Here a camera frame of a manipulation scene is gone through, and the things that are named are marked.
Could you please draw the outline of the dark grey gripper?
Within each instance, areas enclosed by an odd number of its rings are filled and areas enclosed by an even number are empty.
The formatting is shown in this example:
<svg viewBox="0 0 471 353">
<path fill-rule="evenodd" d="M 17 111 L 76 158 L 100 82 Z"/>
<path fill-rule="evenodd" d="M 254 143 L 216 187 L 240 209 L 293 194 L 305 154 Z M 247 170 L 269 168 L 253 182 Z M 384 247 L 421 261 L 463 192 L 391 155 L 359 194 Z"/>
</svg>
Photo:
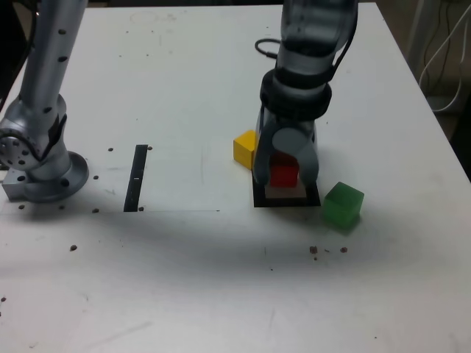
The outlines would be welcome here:
<svg viewBox="0 0 471 353">
<path fill-rule="evenodd" d="M 316 184 L 319 157 L 314 121 L 293 121 L 260 109 L 255 129 L 256 146 L 252 174 L 259 185 L 270 180 L 270 157 L 277 151 L 290 155 L 300 167 L 300 179 L 307 188 Z"/>
</svg>

